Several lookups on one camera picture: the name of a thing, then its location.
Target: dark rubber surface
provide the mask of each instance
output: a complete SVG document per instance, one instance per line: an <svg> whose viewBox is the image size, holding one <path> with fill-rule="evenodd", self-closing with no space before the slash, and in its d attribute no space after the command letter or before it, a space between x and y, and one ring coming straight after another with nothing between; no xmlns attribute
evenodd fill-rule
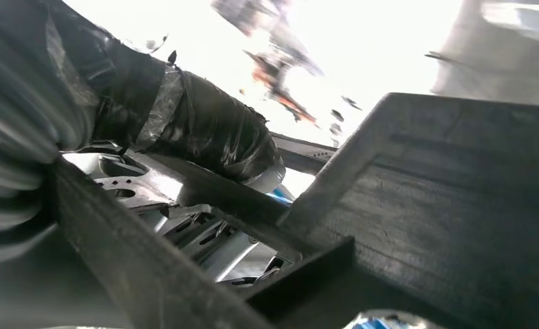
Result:
<svg viewBox="0 0 539 329"><path fill-rule="evenodd" d="M388 95L291 207L320 246L480 328L539 328L539 107Z"/></svg>

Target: gray tape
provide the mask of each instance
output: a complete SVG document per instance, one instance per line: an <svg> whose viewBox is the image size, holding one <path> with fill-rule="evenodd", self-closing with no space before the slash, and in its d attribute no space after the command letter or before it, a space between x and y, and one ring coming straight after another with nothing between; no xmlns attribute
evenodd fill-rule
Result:
<svg viewBox="0 0 539 329"><path fill-rule="evenodd" d="M147 149L160 138L171 121L183 92L184 84L180 72L176 67L167 66L154 105L136 140L135 150Z"/></svg>

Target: black tape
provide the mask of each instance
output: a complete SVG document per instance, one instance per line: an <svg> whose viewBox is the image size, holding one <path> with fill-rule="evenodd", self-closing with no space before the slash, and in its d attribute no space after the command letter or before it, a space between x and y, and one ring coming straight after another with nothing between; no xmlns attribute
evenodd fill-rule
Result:
<svg viewBox="0 0 539 329"><path fill-rule="evenodd" d="M175 155L238 182L283 168L263 116L209 81L178 71L184 93L147 153Z"/></svg>

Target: blue object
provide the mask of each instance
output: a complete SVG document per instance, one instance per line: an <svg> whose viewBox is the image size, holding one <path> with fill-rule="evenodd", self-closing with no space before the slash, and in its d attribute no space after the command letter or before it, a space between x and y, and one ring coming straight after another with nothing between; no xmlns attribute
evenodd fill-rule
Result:
<svg viewBox="0 0 539 329"><path fill-rule="evenodd" d="M374 319L368 320L362 324L357 324L352 329L389 329L389 327L387 327L381 320Z"/></svg>
<svg viewBox="0 0 539 329"><path fill-rule="evenodd" d="M291 205L292 201L286 199L285 197L280 197L280 196L277 196L273 193L268 193L267 195L269 195L270 197L274 198L274 200L282 203L282 204L287 204L288 206Z"/></svg>

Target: black rubber mat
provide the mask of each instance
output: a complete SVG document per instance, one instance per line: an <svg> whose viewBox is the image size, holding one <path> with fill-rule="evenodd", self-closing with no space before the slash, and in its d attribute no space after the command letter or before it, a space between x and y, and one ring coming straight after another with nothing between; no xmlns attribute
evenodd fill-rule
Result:
<svg viewBox="0 0 539 329"><path fill-rule="evenodd" d="M282 228L480 328L539 328L539 107L388 95Z"/></svg>

